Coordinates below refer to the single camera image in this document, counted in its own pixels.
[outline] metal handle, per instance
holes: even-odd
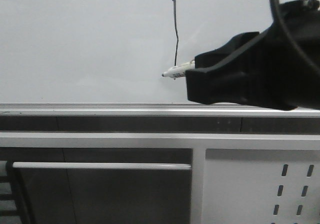
[[[191,165],[190,164],[167,164],[167,163],[14,162],[13,168],[191,170]]]

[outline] black line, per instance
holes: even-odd
[[[60,130],[60,128],[59,128],[59,120],[58,120],[58,117],[57,117],[57,116],[55,117],[55,120],[56,120],[55,122],[56,122],[56,124],[57,124],[57,126],[56,126],[56,127],[57,127],[57,130]]]
[[[22,177],[22,174],[20,170],[13,169],[14,175],[16,176],[16,185],[17,189],[19,189],[17,195],[16,195],[16,205],[20,206],[20,210],[22,213],[20,214],[20,219],[22,220],[22,223],[30,223],[30,224],[37,224],[36,218],[34,216],[32,203],[30,200],[30,196],[28,194],[25,181]]]
[[[243,122],[244,122],[243,120],[244,120],[244,118],[243,118],[243,117],[241,117],[241,118],[240,118],[240,120],[241,120],[241,121],[240,121],[240,131],[239,131],[239,132],[242,132],[242,129],[243,129]]]
[[[65,162],[65,161],[66,161],[66,160],[65,160],[66,158],[65,158],[65,152],[64,152],[64,149],[63,149],[63,148],[62,148],[62,155],[63,155],[63,157],[64,157],[63,159],[64,159],[64,162]],[[71,202],[72,202],[72,209],[73,209],[73,211],[74,211],[74,212],[73,212],[73,213],[74,213],[74,221],[75,221],[76,223],[78,223],[78,222],[77,222],[77,217],[76,217],[76,214],[75,214],[75,213],[76,213],[76,212],[75,212],[75,211],[76,211],[76,210],[75,210],[76,208],[75,208],[75,204],[74,204],[75,201],[74,201],[74,199],[73,199],[74,197],[73,197],[72,191],[71,191],[71,186],[70,186],[71,184],[70,184],[69,173],[68,173],[68,170],[67,170],[67,169],[65,170],[65,172],[66,172],[66,176],[67,176],[66,180],[67,180],[67,182],[68,182],[69,193],[70,193]]]
[[[175,30],[175,33],[176,33],[176,48],[175,48],[175,61],[174,61],[174,66],[177,65],[177,56],[178,56],[178,45],[179,45],[179,36],[178,36],[178,28],[177,28],[177,10],[176,10],[176,7],[177,7],[177,0],[172,0],[173,1],[173,7],[174,7],[174,10],[173,10],[173,19],[174,19],[174,30]]]
[[[309,70],[313,71],[318,77],[320,76],[319,66],[307,55],[307,53],[301,48],[299,43],[295,40],[291,34],[286,22],[284,15],[281,10],[280,0],[270,0],[271,14],[274,20],[274,24],[277,26],[277,32],[282,37],[283,42],[293,50],[295,57],[299,58],[299,63],[308,67]],[[315,10],[319,8],[319,3],[316,0],[308,0],[310,3],[309,10]]]

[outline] white metal frame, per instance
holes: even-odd
[[[202,219],[207,149],[320,150],[316,135],[0,132],[0,147],[191,148],[191,223]]]
[[[0,116],[229,116],[320,117],[320,111],[280,111],[221,103],[200,104],[0,104]]]

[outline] marker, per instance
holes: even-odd
[[[179,77],[185,77],[186,76],[186,70],[195,69],[196,64],[194,60],[191,60],[190,62],[184,63],[182,65],[173,66],[168,71],[164,72],[162,74],[163,77],[170,77],[173,79],[179,78]]]

